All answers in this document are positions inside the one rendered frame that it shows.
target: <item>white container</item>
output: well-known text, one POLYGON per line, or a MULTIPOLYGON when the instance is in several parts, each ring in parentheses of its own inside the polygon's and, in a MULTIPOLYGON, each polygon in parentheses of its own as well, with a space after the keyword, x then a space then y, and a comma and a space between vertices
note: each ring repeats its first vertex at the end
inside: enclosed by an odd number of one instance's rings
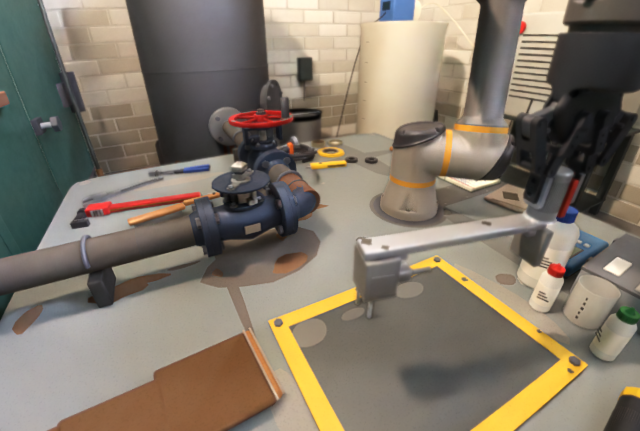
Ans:
POLYGON ((446 31, 433 21, 362 25, 359 134, 393 139, 404 124, 433 121, 446 31))
POLYGON ((558 294, 564 284, 564 273, 566 269, 560 264, 553 263, 549 269, 540 276, 538 284, 533 288, 529 306, 539 313, 548 313, 556 302, 558 294))
POLYGON ((583 274, 573 285, 562 312, 576 326, 598 329, 620 296, 620 290, 606 279, 583 274))
POLYGON ((518 268, 518 279, 525 286, 534 288, 542 276, 542 273, 551 263, 566 266, 571 254, 580 239, 580 229, 575 224, 578 210, 569 207, 564 218, 557 218, 557 221, 550 224, 547 229, 553 231, 553 237, 549 243, 547 251, 544 253, 540 266, 531 266, 524 259, 518 268))
POLYGON ((616 314, 607 318, 596 331, 589 349, 603 361, 613 361, 622 352, 627 343, 638 331, 640 313, 634 308, 622 306, 616 314))

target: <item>bottle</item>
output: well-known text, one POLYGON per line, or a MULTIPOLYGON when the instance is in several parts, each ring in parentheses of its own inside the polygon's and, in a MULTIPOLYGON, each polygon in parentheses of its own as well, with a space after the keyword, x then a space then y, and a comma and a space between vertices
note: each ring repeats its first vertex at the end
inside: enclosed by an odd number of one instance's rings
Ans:
POLYGON ((538 284, 533 288, 529 306, 539 313, 548 313, 564 284, 564 266, 553 263, 547 271, 540 276, 538 284))
POLYGON ((591 341, 589 349, 603 361, 613 361, 622 352, 634 334, 638 331, 640 313, 634 308, 622 306, 616 314, 607 318, 596 336, 591 341))
POLYGON ((556 222, 547 227, 549 231, 553 231, 553 237, 540 266, 531 266, 524 259, 520 263, 518 279, 522 284, 535 288, 538 279, 551 263, 567 265, 576 243, 580 239, 580 229, 575 224, 577 216, 578 210, 570 206, 564 218, 556 218, 556 222))

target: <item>red cap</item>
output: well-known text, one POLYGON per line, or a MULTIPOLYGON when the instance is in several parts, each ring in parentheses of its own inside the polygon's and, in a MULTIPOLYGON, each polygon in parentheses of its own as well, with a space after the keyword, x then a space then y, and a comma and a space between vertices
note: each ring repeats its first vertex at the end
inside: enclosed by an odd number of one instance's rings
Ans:
POLYGON ((564 269, 564 266, 562 266, 561 264, 558 263, 553 263, 551 266, 549 266, 549 268, 547 269, 547 273, 549 273, 551 276, 553 276, 554 278, 564 278, 564 273, 567 270, 564 269))

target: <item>brick wall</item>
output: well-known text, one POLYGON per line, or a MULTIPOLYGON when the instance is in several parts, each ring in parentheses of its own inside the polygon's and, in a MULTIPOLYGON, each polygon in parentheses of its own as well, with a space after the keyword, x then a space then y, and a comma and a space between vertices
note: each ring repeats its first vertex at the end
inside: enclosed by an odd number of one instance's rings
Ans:
MULTIPOLYGON (((44 0, 67 70, 79 78, 82 113, 106 172, 158 164, 157 135, 125 0, 44 0)), ((269 73, 294 107, 322 110, 334 133, 359 46, 360 23, 378 17, 379 0, 264 0, 269 73), (300 86, 296 59, 314 60, 300 86)), ((357 69, 341 134, 355 132, 357 69)))
MULTIPOLYGON (((449 22, 445 40, 443 65, 438 86, 437 109, 441 121, 450 127, 461 116, 473 54, 473 46, 463 37, 450 18, 437 4, 444 7, 475 42, 480 6, 475 0, 419 0, 423 5, 421 19, 449 22)), ((569 0, 528 0, 527 16, 536 13, 564 13, 569 0)), ((623 109, 637 113, 640 108, 640 93, 626 95, 623 109)), ((633 224, 640 224, 640 137, 636 137, 631 149, 616 176, 602 211, 633 224)), ((602 180, 603 170, 598 169, 592 177, 591 185, 597 187, 602 180)))

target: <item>gray tabletop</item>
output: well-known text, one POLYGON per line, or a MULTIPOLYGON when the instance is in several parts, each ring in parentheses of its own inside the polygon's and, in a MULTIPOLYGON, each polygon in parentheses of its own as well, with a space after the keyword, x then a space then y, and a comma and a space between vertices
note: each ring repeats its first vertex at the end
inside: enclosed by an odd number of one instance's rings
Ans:
MULTIPOLYGON (((0 429, 54 428, 60 420, 151 381, 155 370, 230 338, 247 325, 254 328, 286 395, 271 409, 235 429, 317 429, 267 321, 352 288, 357 237, 409 229, 384 221, 371 211, 371 202, 388 179, 390 140, 355 135, 343 141, 347 155, 360 158, 358 164, 319 172, 299 167, 327 206, 300 222, 299 236, 283 241, 264 236, 255 243, 254 252, 254 243, 230 243, 227 252, 217 258, 207 258, 201 248, 193 247, 120 266, 114 269, 118 283, 152 273, 162 274, 162 279, 147 283, 140 292, 104 309, 88 302, 86 276, 16 293, 0 321, 0 429), (377 156, 378 164, 365 164, 366 156, 377 156), (307 254, 307 264, 298 271, 275 275, 275 259, 296 251, 307 254), (220 278, 215 272, 218 268, 225 276, 231 270, 235 280, 220 278), (15 334, 12 328, 16 320, 38 305, 43 309, 35 323, 23 334, 15 334)), ((213 178, 226 172, 231 162, 231 156, 195 161, 189 164, 208 163, 211 171, 167 176, 162 182, 114 201, 210 192, 213 178)), ((145 179, 148 170, 76 184, 40 248, 76 241, 85 234, 99 236, 128 229, 126 220, 140 211, 93 218, 91 226, 84 229, 73 230, 69 223, 84 197, 145 179)), ((510 213, 484 200, 489 190, 467 193, 440 180, 437 187, 440 201, 446 204, 439 226, 510 213)), ((624 234, 589 216, 579 216, 578 225, 608 242, 624 234)), ((622 389, 640 384, 640 338, 634 336, 615 362, 599 361, 588 350, 593 332, 575 327, 561 312, 566 290, 552 311, 542 315, 527 304, 530 289, 498 282, 499 275, 515 276, 518 266, 518 259, 509 251, 509 241, 500 238, 438 249, 412 255, 410 261, 442 256, 589 364, 521 429, 601 431, 622 389)), ((398 423, 397 429, 405 428, 398 423)))

